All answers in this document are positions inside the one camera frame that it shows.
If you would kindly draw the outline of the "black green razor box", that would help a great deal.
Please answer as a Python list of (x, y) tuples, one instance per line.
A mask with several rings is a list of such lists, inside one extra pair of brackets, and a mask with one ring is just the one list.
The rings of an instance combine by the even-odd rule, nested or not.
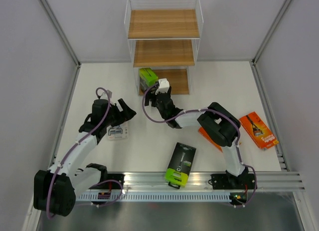
[(165, 173), (168, 186), (180, 189), (185, 187), (193, 165), (196, 148), (177, 142)]
[(139, 69), (140, 77), (140, 89), (144, 93), (149, 87), (153, 86), (158, 82), (158, 76), (154, 73), (151, 68), (140, 68)]

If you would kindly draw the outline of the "white blister razor pack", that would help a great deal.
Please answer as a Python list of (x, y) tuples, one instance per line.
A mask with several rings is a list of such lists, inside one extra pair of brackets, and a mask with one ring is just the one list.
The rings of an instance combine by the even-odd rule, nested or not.
[(108, 140), (122, 140), (122, 139), (127, 139), (128, 136), (129, 136), (128, 122), (125, 122), (118, 126), (109, 127), (107, 130)]

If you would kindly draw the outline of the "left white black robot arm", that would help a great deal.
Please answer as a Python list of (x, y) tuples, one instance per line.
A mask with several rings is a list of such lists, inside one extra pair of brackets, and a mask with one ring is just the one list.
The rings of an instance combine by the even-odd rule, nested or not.
[(62, 160), (48, 170), (39, 170), (34, 176), (33, 207), (49, 216), (67, 216), (75, 206), (76, 199), (92, 187), (104, 189), (109, 183), (107, 167), (90, 163), (80, 166), (91, 151), (107, 134), (109, 127), (121, 125), (136, 116), (123, 99), (112, 104), (107, 99), (96, 99), (92, 112), (80, 126), (74, 145)]

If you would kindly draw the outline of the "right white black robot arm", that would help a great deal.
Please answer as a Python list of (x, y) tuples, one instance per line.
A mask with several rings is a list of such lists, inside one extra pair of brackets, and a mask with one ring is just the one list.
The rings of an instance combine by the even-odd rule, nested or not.
[(177, 108), (171, 98), (171, 87), (165, 92), (159, 89), (160, 86), (155, 84), (143, 94), (142, 109), (146, 117), (154, 123), (166, 123), (173, 129), (188, 126), (203, 128), (208, 137), (222, 149), (229, 186), (238, 189), (244, 185), (248, 166), (243, 163), (239, 149), (239, 120), (217, 102), (202, 109)]

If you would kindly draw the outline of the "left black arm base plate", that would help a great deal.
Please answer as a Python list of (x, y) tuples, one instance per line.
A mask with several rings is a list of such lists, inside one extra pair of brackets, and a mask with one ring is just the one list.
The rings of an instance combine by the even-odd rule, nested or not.
[[(124, 184), (124, 177), (125, 177), (124, 174), (114, 173), (114, 174), (109, 174), (107, 176), (106, 180), (116, 180), (121, 185), (123, 185)], [(121, 187), (118, 183), (111, 181), (111, 182), (106, 182), (106, 183), (101, 184), (100, 189), (112, 191), (112, 190), (120, 190)]]

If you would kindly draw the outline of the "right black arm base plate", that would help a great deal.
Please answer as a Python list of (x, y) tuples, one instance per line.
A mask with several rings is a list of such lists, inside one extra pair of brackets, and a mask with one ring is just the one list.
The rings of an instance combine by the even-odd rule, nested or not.
[(225, 173), (210, 175), (208, 183), (214, 190), (253, 190), (256, 185), (254, 174), (241, 174), (238, 177)]

